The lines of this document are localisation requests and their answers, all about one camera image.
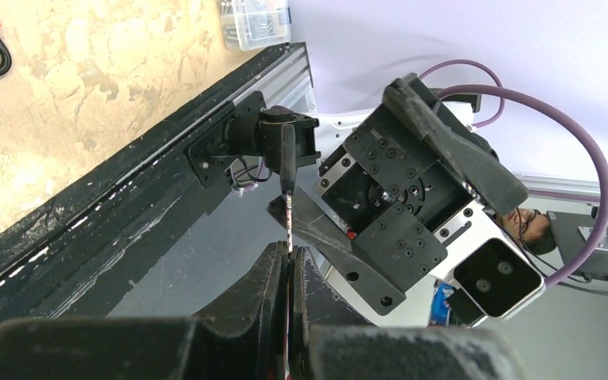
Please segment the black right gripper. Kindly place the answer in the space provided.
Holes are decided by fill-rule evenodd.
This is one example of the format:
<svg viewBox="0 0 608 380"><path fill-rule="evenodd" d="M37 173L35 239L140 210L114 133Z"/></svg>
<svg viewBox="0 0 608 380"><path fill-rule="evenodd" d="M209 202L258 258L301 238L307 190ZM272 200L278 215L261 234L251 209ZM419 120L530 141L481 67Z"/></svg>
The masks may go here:
<svg viewBox="0 0 608 380"><path fill-rule="evenodd" d="M383 91L384 106L321 163L315 190L352 239L303 189L292 196L295 237L381 316L447 257L434 232L472 199L459 180L502 215L528 198L523 183L477 144L441 95L414 73L393 80Z"/></svg>

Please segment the single black-head key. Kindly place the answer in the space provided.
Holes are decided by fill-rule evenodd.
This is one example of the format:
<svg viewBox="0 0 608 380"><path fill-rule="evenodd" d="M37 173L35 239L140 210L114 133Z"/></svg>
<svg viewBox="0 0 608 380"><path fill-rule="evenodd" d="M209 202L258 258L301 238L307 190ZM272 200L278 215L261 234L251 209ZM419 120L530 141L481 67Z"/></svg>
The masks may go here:
<svg viewBox="0 0 608 380"><path fill-rule="evenodd" d="M293 124L284 124L281 129L281 166L280 187L285 199L285 216L287 230L287 250L291 255L294 250L292 198L296 182L296 133Z"/></svg>

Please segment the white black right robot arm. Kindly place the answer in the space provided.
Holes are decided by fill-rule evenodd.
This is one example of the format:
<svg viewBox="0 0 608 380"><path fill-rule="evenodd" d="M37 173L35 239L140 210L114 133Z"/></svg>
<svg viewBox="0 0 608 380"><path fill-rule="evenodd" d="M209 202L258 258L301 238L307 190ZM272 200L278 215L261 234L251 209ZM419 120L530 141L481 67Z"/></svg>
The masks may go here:
<svg viewBox="0 0 608 380"><path fill-rule="evenodd" d="M527 190L414 74L321 163L309 191L268 205L378 315L422 279L454 287L473 317L510 316L544 288L494 219Z"/></svg>

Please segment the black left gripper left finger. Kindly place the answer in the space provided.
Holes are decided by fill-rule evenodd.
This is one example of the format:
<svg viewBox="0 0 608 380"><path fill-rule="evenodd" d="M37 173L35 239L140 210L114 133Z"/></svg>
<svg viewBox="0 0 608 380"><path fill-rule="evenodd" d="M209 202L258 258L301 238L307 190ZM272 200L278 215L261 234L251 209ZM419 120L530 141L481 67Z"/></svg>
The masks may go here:
<svg viewBox="0 0 608 380"><path fill-rule="evenodd" d="M192 315L192 379L284 379L287 244L269 243L255 264Z"/></svg>

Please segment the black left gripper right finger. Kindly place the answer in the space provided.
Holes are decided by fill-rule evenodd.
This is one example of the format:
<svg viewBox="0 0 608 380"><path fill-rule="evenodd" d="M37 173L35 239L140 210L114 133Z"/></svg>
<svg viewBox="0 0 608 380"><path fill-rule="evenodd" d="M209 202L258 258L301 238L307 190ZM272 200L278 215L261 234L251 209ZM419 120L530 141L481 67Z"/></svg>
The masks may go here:
<svg viewBox="0 0 608 380"><path fill-rule="evenodd" d="M291 255L288 285L290 378L344 378L357 359L357 336L373 324L329 284L306 247Z"/></svg>

